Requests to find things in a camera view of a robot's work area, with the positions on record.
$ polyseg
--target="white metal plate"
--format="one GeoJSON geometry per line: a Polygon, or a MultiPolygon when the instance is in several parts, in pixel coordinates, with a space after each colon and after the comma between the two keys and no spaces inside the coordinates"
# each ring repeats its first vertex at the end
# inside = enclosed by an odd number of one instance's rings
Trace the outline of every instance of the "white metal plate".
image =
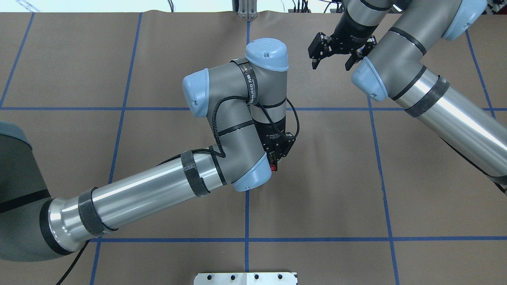
{"type": "Polygon", "coordinates": [[[199,273],[194,285],[298,285],[298,274],[292,272],[199,273]]]}

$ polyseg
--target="robotic arm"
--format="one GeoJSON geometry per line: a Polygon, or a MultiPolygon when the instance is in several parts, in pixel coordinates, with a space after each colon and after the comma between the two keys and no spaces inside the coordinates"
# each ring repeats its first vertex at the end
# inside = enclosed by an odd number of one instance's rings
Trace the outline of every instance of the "robotic arm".
{"type": "Polygon", "coordinates": [[[246,191],[267,182],[296,139],[285,132],[287,49],[259,39],[245,57],[183,81],[190,110],[208,118],[215,145],[71,199],[51,199],[22,130],[0,122],[0,258],[58,258],[223,185],[246,191]]]}
{"type": "Polygon", "coordinates": [[[313,68],[335,53],[351,54],[347,70],[362,59],[352,74],[359,89],[376,101],[394,100],[505,193],[500,185],[507,185],[507,129],[420,63],[440,38],[460,36],[486,1],[402,1],[407,9],[376,44],[371,35],[394,2],[352,0],[335,33],[318,33],[308,48],[313,68]]]}

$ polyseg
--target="gray robot arm segment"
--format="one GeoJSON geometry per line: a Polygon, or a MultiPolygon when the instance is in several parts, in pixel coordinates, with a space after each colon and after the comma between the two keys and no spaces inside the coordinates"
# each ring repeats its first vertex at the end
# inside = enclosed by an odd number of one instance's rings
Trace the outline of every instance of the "gray robot arm segment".
{"type": "Polygon", "coordinates": [[[455,29],[462,6],[461,0],[413,1],[352,81],[377,101],[389,96],[492,181],[506,185],[507,129],[420,63],[442,35],[455,29]]]}

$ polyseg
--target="metal bracket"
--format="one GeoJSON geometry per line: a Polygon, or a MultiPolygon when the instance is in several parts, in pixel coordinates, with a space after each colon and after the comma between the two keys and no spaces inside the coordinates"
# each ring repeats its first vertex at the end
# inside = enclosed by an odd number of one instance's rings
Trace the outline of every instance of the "metal bracket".
{"type": "Polygon", "coordinates": [[[293,272],[199,273],[194,285],[297,285],[298,274],[293,272]]]}
{"type": "Polygon", "coordinates": [[[257,18],[257,0],[239,0],[238,16],[252,20],[257,18]]]}

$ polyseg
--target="silver arm tube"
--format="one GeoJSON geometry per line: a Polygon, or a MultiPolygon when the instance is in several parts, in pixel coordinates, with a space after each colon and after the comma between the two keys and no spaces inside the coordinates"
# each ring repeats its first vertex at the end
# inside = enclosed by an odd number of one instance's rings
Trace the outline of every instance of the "silver arm tube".
{"type": "MultiPolygon", "coordinates": [[[[194,158],[208,190],[223,185],[211,155],[195,154],[194,158]]],[[[91,203],[103,225],[116,229],[195,196],[178,158],[94,189],[91,203]]],[[[84,225],[86,221],[80,216],[78,200],[79,197],[56,198],[49,207],[53,236],[70,252],[79,250],[86,240],[95,236],[84,225]]]]}

